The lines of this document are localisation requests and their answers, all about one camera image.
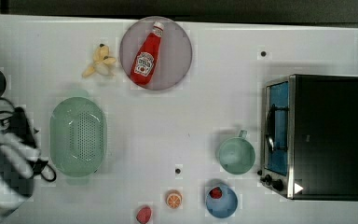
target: white table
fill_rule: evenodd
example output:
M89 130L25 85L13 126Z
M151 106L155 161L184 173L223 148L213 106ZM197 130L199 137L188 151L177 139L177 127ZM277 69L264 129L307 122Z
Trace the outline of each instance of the white table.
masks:
M68 88L83 88L107 116L107 154L87 183L58 172L36 181L34 196L5 223L136 223L150 204L159 223L358 223L358 202L287 201L259 184L263 83L294 73L358 76L358 29L180 22L193 45L193 63L181 85L139 90L119 63L116 76L83 79L95 48L118 56L121 37L135 21L0 15L0 69L5 96L26 106L49 155L49 119ZM267 57L260 57L260 51ZM248 131L256 163L245 175L220 168L220 142ZM182 173L175 176L175 166ZM233 187L240 205L217 219L205 209L212 179ZM163 195L183 192L169 209Z

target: teal bowl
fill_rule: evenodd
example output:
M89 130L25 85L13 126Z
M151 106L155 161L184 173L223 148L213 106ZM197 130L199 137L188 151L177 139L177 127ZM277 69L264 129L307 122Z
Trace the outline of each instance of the teal bowl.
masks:
M233 175L245 174L255 164L255 150L244 136L246 131L241 130L238 137L226 140L219 148L220 165Z

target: toaster oven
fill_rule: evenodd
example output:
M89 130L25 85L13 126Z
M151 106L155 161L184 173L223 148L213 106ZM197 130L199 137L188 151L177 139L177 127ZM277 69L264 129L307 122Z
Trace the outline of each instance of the toaster oven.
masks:
M262 184L288 199L358 201L358 77L284 77L263 105Z

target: red fruit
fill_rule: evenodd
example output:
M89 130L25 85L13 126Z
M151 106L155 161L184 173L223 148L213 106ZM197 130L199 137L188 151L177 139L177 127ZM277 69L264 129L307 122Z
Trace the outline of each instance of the red fruit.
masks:
M152 217L152 209L149 206L146 206L138 212L136 219L139 221L139 223L146 224L151 217Z
M217 187L217 188L212 189L209 192L209 195L213 199L219 199L219 198L221 198L223 196L223 193L222 193L222 190L219 187Z

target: red ketchup bottle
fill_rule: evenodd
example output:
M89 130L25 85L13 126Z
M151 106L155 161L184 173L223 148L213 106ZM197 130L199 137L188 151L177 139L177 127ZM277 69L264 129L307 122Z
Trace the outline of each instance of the red ketchup bottle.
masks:
M138 85L146 85L153 76L163 30L164 25L156 21L153 25L153 31L136 54L132 64L131 79Z

